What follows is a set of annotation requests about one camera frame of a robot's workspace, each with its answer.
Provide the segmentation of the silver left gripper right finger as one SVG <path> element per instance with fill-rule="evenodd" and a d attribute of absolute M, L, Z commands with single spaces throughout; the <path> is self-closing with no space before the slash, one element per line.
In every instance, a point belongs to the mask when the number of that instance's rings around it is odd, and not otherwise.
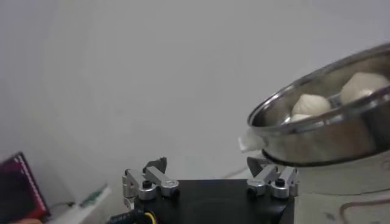
<path fill-rule="evenodd" d="M 247 194 L 257 198 L 270 193 L 277 199 L 298 196 L 298 171 L 294 167 L 279 166 L 264 158 L 247 157 L 252 178 L 247 180 Z"/>

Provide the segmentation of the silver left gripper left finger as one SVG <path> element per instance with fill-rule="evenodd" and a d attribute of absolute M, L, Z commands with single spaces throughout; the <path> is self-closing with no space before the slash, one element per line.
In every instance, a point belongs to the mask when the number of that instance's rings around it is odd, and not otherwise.
<path fill-rule="evenodd" d="M 168 161 L 166 157 L 149 161 L 141 171 L 126 169 L 122 176 L 122 194 L 125 201 L 138 198 L 149 201 L 159 192 L 162 197 L 178 198 L 180 183 L 166 176 Z"/>

